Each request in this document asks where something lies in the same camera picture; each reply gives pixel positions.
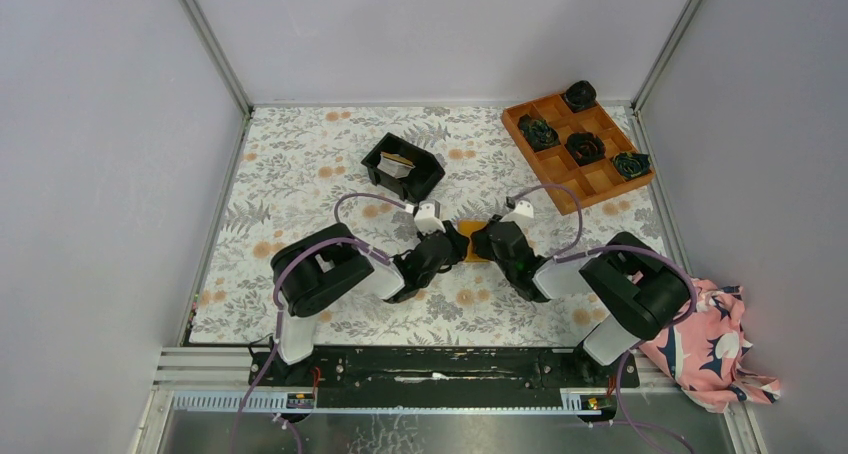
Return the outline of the yellow leather card holder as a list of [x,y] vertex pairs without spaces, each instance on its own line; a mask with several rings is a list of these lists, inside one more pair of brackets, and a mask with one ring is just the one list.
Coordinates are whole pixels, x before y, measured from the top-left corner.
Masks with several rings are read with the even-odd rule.
[[467,263],[488,263],[489,259],[481,257],[475,252],[475,244],[472,236],[484,229],[488,222],[485,220],[462,219],[458,221],[457,231],[468,240],[464,261]]

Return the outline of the black plastic card box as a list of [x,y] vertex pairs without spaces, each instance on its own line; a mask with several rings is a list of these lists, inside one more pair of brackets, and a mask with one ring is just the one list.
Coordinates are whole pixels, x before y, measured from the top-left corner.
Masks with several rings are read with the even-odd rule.
[[372,184],[411,203],[425,201],[445,175],[434,154],[392,133],[385,134],[361,164]]

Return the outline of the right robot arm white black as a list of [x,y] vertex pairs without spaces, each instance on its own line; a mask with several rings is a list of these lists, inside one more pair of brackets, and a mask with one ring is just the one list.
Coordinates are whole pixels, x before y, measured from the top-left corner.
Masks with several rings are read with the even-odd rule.
[[575,376],[597,386],[613,362],[691,316],[697,292],[688,274],[629,232],[607,244],[564,256],[542,257],[514,222],[495,220],[471,234],[473,253],[495,263],[520,297],[537,303],[581,286],[598,296],[608,316],[578,345]]

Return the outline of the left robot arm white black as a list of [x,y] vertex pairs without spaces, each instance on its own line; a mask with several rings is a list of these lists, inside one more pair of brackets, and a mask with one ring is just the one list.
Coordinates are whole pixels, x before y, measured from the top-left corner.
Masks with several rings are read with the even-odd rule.
[[355,237],[343,223],[284,247],[270,261],[278,310],[272,372],[288,385],[307,378],[318,317],[348,292],[361,289],[385,303],[402,303],[462,262],[469,245],[445,221],[394,256]]

